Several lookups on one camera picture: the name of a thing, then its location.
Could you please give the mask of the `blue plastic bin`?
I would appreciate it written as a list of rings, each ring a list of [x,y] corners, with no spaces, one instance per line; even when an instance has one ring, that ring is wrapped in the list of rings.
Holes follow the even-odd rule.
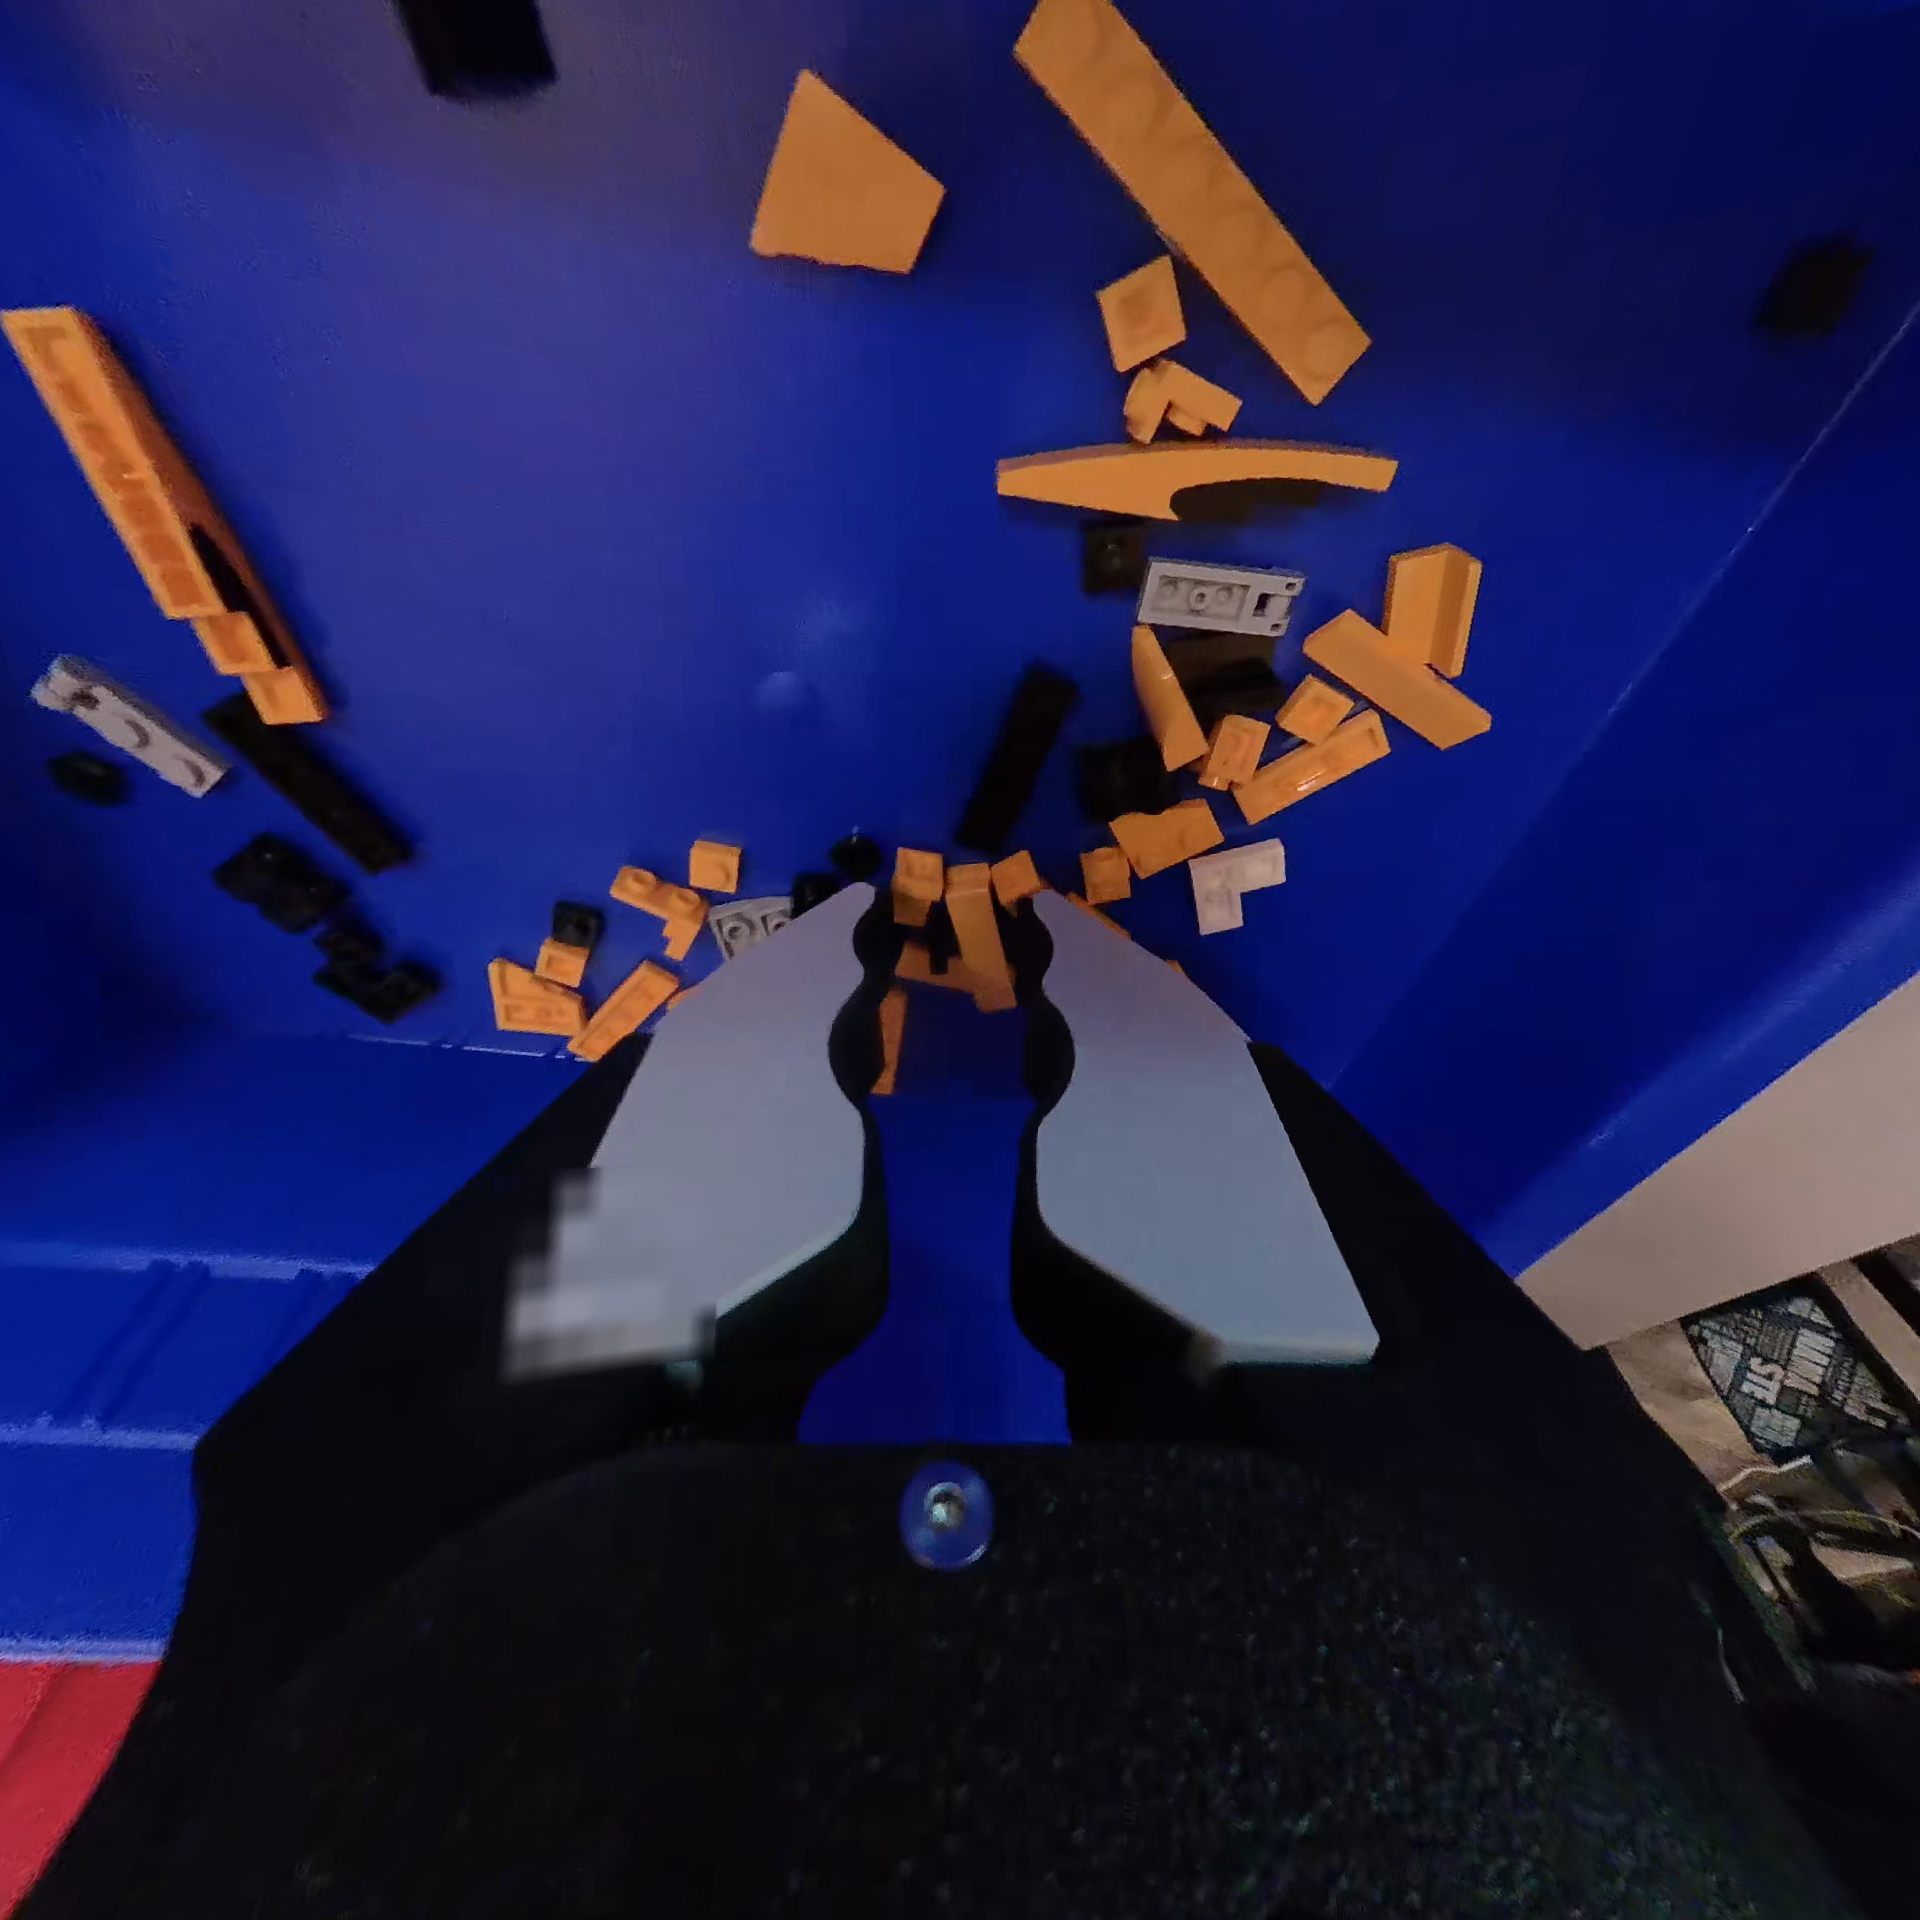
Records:
[[[4,308],[108,333],[319,668],[381,877],[239,764],[46,766],[95,661],[225,683],[4,352],[4,1658],[153,1660],[194,1441],[581,1065],[486,969],[625,864],[778,894],[954,847],[1035,665],[1016,847],[1098,833],[1133,601],[997,465],[1119,437],[1151,227],[1033,4],[540,4],[429,90],[393,4],[4,4]],[[1121,921],[1521,1275],[1917,974],[1917,4],[1121,4],[1370,337],[1309,404],[1185,276],[1253,438],[1156,555],[1485,564],[1493,715],[1272,824],[1282,889]]]

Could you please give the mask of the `dark patterned backpack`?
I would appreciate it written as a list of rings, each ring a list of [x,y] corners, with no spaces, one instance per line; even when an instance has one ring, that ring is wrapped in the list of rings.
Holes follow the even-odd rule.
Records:
[[[1917,1714],[1919,1240],[1907,1237],[1607,1347],[1706,1482],[1757,1615],[1736,1686]]]

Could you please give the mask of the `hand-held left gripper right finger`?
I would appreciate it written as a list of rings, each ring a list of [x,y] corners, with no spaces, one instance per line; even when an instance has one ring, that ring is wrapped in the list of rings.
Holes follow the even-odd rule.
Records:
[[[1012,1313],[1071,1412],[1201,1412],[1247,1371],[1357,1372],[1380,1330],[1242,1029],[1045,893],[1014,931]]]

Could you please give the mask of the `lego bricks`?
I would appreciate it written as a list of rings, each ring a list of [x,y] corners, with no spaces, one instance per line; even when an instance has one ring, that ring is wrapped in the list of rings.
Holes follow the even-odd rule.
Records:
[[[1194,963],[1327,1072],[1389,1023],[1850,384],[1908,251],[1917,19],[1855,4],[4,4],[4,307],[108,333],[410,853],[350,877],[484,1020],[556,894],[738,836],[951,844],[1033,661],[1128,615],[997,468],[1123,441],[1097,291],[1170,259],[1247,438],[1178,493],[1370,606],[1477,549],[1494,732],[1399,736]]]

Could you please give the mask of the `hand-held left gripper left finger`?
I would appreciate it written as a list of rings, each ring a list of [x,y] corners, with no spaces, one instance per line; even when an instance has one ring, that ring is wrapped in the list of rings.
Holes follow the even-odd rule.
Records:
[[[653,1036],[589,1169],[589,1369],[852,1359],[890,1303],[885,1179],[835,1036],[874,1008],[852,882]]]

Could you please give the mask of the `orange lego brick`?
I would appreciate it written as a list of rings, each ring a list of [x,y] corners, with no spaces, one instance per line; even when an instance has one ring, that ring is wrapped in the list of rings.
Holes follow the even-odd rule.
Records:
[[[989,863],[948,864],[943,904],[974,1007],[982,1015],[1012,1013],[1018,995],[1002,944],[993,867]]]

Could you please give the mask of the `red plastic bin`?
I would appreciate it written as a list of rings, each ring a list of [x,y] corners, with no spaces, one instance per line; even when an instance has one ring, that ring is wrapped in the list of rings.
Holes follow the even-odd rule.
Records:
[[[127,1740],[165,1643],[4,1640],[3,1909],[36,1885]]]

